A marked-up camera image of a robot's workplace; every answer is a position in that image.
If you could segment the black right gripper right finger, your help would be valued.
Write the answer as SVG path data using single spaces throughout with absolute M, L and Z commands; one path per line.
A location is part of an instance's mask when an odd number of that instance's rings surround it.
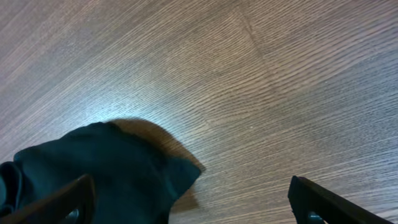
M 304 177 L 292 177 L 288 199 L 298 224 L 392 224 Z

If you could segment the black garment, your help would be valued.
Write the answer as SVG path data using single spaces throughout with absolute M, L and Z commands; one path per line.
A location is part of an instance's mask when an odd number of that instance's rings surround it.
M 113 123 L 93 123 L 17 152 L 1 164 L 1 215 L 48 197 L 82 175 L 95 184 L 95 223 L 167 223 L 201 171 Z

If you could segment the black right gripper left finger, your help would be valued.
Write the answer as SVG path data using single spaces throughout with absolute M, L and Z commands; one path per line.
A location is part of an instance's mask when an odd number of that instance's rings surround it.
M 95 185 L 85 174 L 54 194 L 1 218 L 1 223 L 91 223 L 95 212 Z

